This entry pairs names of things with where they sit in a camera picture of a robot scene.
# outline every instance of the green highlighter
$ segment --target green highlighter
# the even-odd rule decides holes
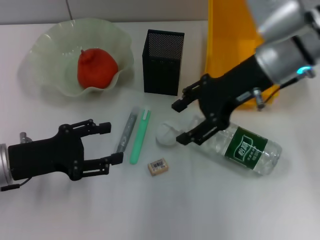
[[[137,164],[138,162],[142,144],[144,143],[150,115],[151,111],[148,108],[145,108],[142,113],[138,132],[136,133],[135,141],[133,144],[133,149],[130,156],[130,164]]]

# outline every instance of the water bottle label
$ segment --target water bottle label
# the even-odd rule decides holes
[[[238,127],[224,155],[254,169],[267,142],[268,139]]]

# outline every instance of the eraser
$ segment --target eraser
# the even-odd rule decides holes
[[[168,171],[169,166],[164,158],[148,164],[148,169],[152,176],[156,176]]]

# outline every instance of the black mesh pen holder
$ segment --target black mesh pen holder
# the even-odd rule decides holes
[[[148,30],[142,64],[144,92],[178,95],[185,34]]]

